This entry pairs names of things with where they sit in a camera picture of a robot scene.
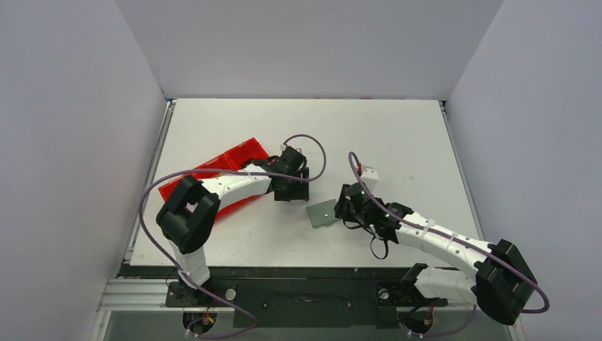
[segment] white backdrop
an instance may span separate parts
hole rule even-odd
[[[600,17],[506,0],[447,103],[485,237],[515,242],[550,296],[522,317],[530,340],[602,340]]]
[[[168,97],[447,99],[502,0],[116,0]]]
[[[0,46],[0,340],[86,340],[165,99],[112,0],[2,1]]]

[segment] screw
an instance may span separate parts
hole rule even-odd
[[[386,300],[387,298],[389,298],[389,290],[382,288],[378,291],[378,297],[380,297],[381,300]]]
[[[226,299],[232,301],[236,297],[236,291],[234,289],[226,290]]]

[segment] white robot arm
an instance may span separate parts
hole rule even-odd
[[[309,168],[305,164],[306,158],[287,146],[281,156],[255,160],[241,170],[247,176],[182,178],[157,215],[157,224],[182,267],[180,278],[191,288],[196,286],[189,280],[200,286],[209,279],[203,245],[211,234],[218,211],[245,198],[269,192],[274,192],[277,201],[309,200],[309,183],[258,175],[276,173],[307,178]]]
[[[358,172],[361,175],[357,178],[371,192],[378,181],[377,173],[372,168]],[[377,206],[359,183],[343,185],[335,216],[367,227],[375,238],[378,236],[385,243],[391,241],[421,249],[457,269],[415,264],[402,279],[406,290],[417,291],[425,300],[445,298],[451,303],[479,305],[499,323],[514,324],[534,288],[490,258],[503,259],[531,281],[536,283],[536,280],[512,243],[503,239],[497,244],[472,239],[438,225],[407,206],[374,199],[409,224],[399,222]],[[424,228],[417,229],[412,224]],[[485,250],[487,255],[475,249]]]

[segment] red plastic container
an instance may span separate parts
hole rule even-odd
[[[267,157],[268,157],[268,153],[266,153],[266,151],[259,144],[259,142],[257,142],[257,140],[255,140],[255,138],[252,138],[252,139],[249,139],[249,140],[243,142],[242,144],[239,144],[238,146],[228,150],[227,152],[223,153],[222,155],[219,155],[219,156],[213,158],[212,160],[207,161],[206,163],[203,163],[200,166],[197,166],[195,169],[220,168],[220,169],[228,169],[231,171],[239,171],[243,168],[243,163],[245,163],[251,159],[260,159],[260,158],[267,158]],[[219,173],[194,173],[194,174],[190,174],[190,175],[192,175],[195,179],[199,180],[199,179],[213,178],[214,176],[219,175]],[[177,186],[177,184],[180,182],[181,178],[182,177],[179,177],[179,178],[159,187],[159,193],[161,193],[161,197],[163,197],[163,200],[166,201],[169,198],[169,196],[175,189],[175,186]],[[247,202],[250,202],[256,198],[257,198],[256,196],[248,197],[244,200],[240,200],[238,202],[235,202],[234,204],[231,204],[228,207],[223,208],[222,210],[220,210],[217,213],[216,220],[218,220],[219,218],[221,218],[225,215],[228,215],[229,213],[233,212],[240,206],[245,205]]]

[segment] cable tie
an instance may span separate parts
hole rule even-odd
[[[454,239],[456,239],[458,234],[459,234],[458,232],[452,232],[451,238],[449,238],[447,240],[447,245],[445,246],[445,253],[447,254],[447,262],[450,264],[452,263],[452,260],[449,257],[449,247],[452,245],[452,243],[454,242]]]
[[[426,252],[424,241],[425,241],[425,237],[427,236],[427,233],[429,232],[430,228],[431,227],[427,224],[427,226],[425,226],[425,228],[422,229],[422,233],[420,234],[420,240],[421,240],[420,249],[422,250],[422,252]]]

